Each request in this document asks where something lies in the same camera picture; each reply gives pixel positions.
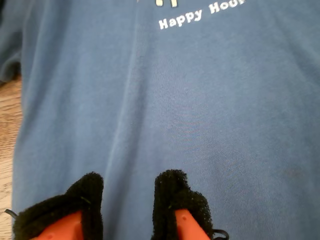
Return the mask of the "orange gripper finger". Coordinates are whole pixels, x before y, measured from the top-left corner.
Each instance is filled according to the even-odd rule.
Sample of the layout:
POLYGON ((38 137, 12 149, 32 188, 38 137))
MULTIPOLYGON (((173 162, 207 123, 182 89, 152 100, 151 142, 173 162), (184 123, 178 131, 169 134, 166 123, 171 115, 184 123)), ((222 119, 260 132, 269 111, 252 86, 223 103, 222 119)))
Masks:
POLYGON ((49 225, 79 211, 84 239, 102 240, 103 189, 104 180, 100 174, 96 172, 85 174, 64 194, 48 198, 20 212, 13 224, 14 239, 35 238, 49 225))
POLYGON ((188 185, 187 174, 171 169, 154 181, 154 239, 177 240, 176 210, 187 209, 212 240, 214 227, 207 199, 188 185))

